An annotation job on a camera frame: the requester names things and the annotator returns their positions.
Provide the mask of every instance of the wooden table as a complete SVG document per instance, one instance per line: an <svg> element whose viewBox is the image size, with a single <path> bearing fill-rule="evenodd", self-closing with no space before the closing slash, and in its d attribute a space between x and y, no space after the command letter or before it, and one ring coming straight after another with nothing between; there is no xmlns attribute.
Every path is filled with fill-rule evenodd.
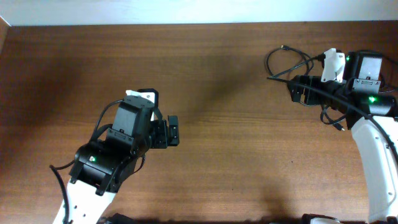
<svg viewBox="0 0 398 224"><path fill-rule="evenodd" d="M158 90L163 114L178 115L180 145L150 150L104 215L367 220L351 133L292 103L262 60L281 44L398 58L397 33L397 22L11 27L0 56L0 223L52 223L62 195L49 164L73 159L103 107L138 88ZM278 52L270 63L281 71L298 59ZM321 72L317 62L312 74Z"/></svg>

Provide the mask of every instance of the wire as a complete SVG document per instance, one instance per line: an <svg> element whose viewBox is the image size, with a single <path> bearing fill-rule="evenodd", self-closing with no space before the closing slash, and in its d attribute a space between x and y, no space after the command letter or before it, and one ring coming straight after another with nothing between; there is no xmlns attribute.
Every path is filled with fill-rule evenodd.
<svg viewBox="0 0 398 224"><path fill-rule="evenodd" d="M380 89L383 89L384 87L386 87L386 79L384 78L384 75L383 74L379 74L379 76L380 76Z"/></svg>
<svg viewBox="0 0 398 224"><path fill-rule="evenodd" d="M97 140L108 128L112 128L113 124L105 124L97 129L97 131L92 135L90 141Z"/></svg>
<svg viewBox="0 0 398 224"><path fill-rule="evenodd" d="M308 104L305 104L305 103L303 103L303 102L299 102L301 105L304 105L304 106L318 106L318 105L308 105Z"/></svg>
<svg viewBox="0 0 398 224"><path fill-rule="evenodd" d="M292 68L290 68L290 69L288 69L288 70L285 70L285 71L283 71L283 72L280 72L280 73L274 75L273 72L271 71L271 69L269 68L269 58L271 57L271 55L272 55L273 53L277 52L278 50L291 50L291 51L294 51L294 52L298 53L298 54L302 57L302 59L304 60L304 62L299 63L298 65L295 65L295 66L293 66ZM307 66L307 71L305 72L305 75L308 75L308 74L310 73L310 71L312 70L313 66L314 66L313 61L314 61L315 59L318 59L318 56L311 58L308 54L302 52L301 50L297 50L297 49L291 48L291 47L289 47L289 46L282 45L282 46L280 46L279 48L272 50L271 52L269 52L268 55L266 55L266 57L264 58L264 67L265 67L265 69L268 71L268 74L269 74L270 76L276 78L276 77L279 77L279 76L281 76L281 75L283 75L283 74L286 74L286 73L288 73L288 72L291 72L291 71L293 71L293 70L295 70L295 69L298 69L299 67L301 67L301 66L303 66L303 65L306 65L306 66Z"/></svg>
<svg viewBox="0 0 398 224"><path fill-rule="evenodd" d="M273 74L273 72L271 71L271 69L269 68L269 58L271 57L271 55L272 55L273 53L277 52L278 50L286 50L286 51L291 50L291 51L294 51L294 52L298 53L298 54L301 56L302 60L304 60L304 61L306 61L307 58L308 58L308 59L311 58L308 54L302 52L301 50L294 49L294 48L289 47L289 46L286 46L286 45L282 45L282 46L280 46L279 48L274 49L274 50L272 50L271 52L269 52L268 55L264 58L264 66L265 66L265 68L267 69L267 71L268 71L268 73L269 73L270 76L274 76L274 74ZM312 64L311 64L311 68L309 67L308 62L306 63L307 71L305 72L305 75L308 75L308 74L310 73L310 71L312 70L312 68L313 68L313 66L314 66L314 63L313 63L313 61L311 61L311 63L312 63Z"/></svg>
<svg viewBox="0 0 398 224"><path fill-rule="evenodd" d="M94 131L93 131L93 134L91 135L91 138L90 138L90 139L93 139L93 138L94 138L95 132L97 132L98 126L100 125L101 119L102 119L102 117L104 116L106 110L107 110L108 108L110 108L111 106L113 106L113 105L115 105L115 104L118 104L118 103L120 103L120 102L123 102L123 100L116 100L116 101L114 101L114 102L108 104L107 106L105 106L104 110L102 111L102 113L101 113L100 116L99 116L99 119L98 119L97 123L95 124Z"/></svg>
<svg viewBox="0 0 398 224"><path fill-rule="evenodd" d="M322 107L322 112L321 112L321 115L320 115L320 119L321 119L321 121L322 121L323 124L335 126L336 124L338 124L338 123L344 121L344 119L346 119L346 117L347 117L347 115L344 114L343 116L339 117L338 119L331 119L331 118L329 117L328 113L327 113L328 108L329 108L329 105L327 105L327 106L325 106L325 107L324 107L323 105L321 105L321 107ZM326 119L327 119L329 122L325 122L325 121L323 120L323 116L326 116Z"/></svg>
<svg viewBox="0 0 398 224"><path fill-rule="evenodd" d="M392 93L393 91L398 91L398 87L395 87L394 89L388 91L379 91L379 93Z"/></svg>
<svg viewBox="0 0 398 224"><path fill-rule="evenodd" d="M75 160L72 160L67 165L64 165L64 166L61 166L61 167L54 167L54 168L55 168L55 170L63 170L63 169L66 169L66 168L72 166L74 163L75 163Z"/></svg>
<svg viewBox="0 0 398 224"><path fill-rule="evenodd" d="M55 168L53 165L50 165L50 169L55 174L55 176L58 180L58 183L60 184L60 187L61 187L63 201L65 202L65 217L63 218L63 224L68 224L69 223L69 201L68 201L67 190L65 189L63 180L61 178L61 175L58 173L57 168Z"/></svg>
<svg viewBox="0 0 398 224"><path fill-rule="evenodd" d="M389 135L386 133L386 131L380 126L380 124L377 121L375 121L373 119L373 117L371 115L368 115L367 113L365 113L361 109L355 107L351 103L348 103L348 102L346 102L344 100L341 100L341 99L339 99L339 98L337 98L337 97L335 97L335 96L333 96L333 95L331 95L331 94L329 94L329 93L327 93L327 92L325 92L323 90L320 90L318 88L314 88L314 87L311 87L311 86L308 86L308 85L304 85L304 84L301 84L301 83L295 82L295 81L284 80L284 79L281 79L281 78L268 77L267 79L275 80L275 81L278 81L278 82L287 83L287 84L290 84L290 85L299 86L299 87L302 87L302 88L307 88L307 89L312 90L315 93L318 93L318 94L320 94L320 95L322 95L324 97L327 97L327 98L329 98L331 100L335 100L335 101L341 103L342 105L346 106L347 109L352 109L353 111L355 111L358 114L360 114L361 116L363 116L365 119L370 120L375 125L375 127L380 131L380 133L383 135L384 139L386 139L386 141L387 141L387 143L388 143L388 145L389 145L389 147L390 147L390 149L392 151L392 154L394 155L395 161L398 162L398 153L397 153L397 149L396 149L396 147L394 145L394 142L391 141L391 139L390 139Z"/></svg>

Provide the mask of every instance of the white plastic bracket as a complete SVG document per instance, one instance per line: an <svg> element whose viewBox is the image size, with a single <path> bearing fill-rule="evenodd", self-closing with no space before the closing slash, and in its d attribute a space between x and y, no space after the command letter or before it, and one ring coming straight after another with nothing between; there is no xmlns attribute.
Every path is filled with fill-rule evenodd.
<svg viewBox="0 0 398 224"><path fill-rule="evenodd" d="M373 117L398 146L398 122L394 118ZM368 186L369 223L387 221L398 216L397 163L386 139L368 119L361 118L352 130L353 138L361 154Z"/></svg>
<svg viewBox="0 0 398 224"><path fill-rule="evenodd" d="M67 195L69 201L69 222L73 224L96 224L102 213L113 201L116 193L105 192L99 196L96 188L80 180L68 182ZM63 224L65 218L65 202L62 200L60 210L53 224Z"/></svg>
<svg viewBox="0 0 398 224"><path fill-rule="evenodd" d="M346 58L344 53L336 52L336 49L329 49L325 53L325 68L323 68L321 82L336 81L343 82Z"/></svg>

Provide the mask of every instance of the green led light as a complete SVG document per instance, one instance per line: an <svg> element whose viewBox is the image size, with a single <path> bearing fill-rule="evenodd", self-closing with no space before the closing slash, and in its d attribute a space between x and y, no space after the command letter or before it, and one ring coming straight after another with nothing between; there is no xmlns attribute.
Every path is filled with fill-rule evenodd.
<svg viewBox="0 0 398 224"><path fill-rule="evenodd" d="M375 101L377 101L377 98L373 97L373 96L369 96L369 101L371 103L374 103Z"/></svg>

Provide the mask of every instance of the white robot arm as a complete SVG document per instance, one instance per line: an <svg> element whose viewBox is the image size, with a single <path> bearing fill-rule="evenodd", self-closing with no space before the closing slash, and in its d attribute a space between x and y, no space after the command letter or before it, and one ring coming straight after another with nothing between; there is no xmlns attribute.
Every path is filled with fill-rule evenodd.
<svg viewBox="0 0 398 224"><path fill-rule="evenodd" d="M398 122L394 118L373 117L398 145ZM361 118L351 129L361 154L369 195L369 222L398 217L397 162L380 131Z"/></svg>
<svg viewBox="0 0 398 224"><path fill-rule="evenodd" d="M123 100L104 109L89 142L79 148L75 160L69 163L73 167L66 190L57 168L52 167L64 195L53 224L97 223L123 181L142 168L149 149L178 146L178 118L169 116L167 126L157 107L158 92L143 89L128 90L126 94ZM119 108L114 123L99 128L102 115L116 103ZM98 139L103 133L106 139ZM142 158L142 162L135 170L138 158Z"/></svg>

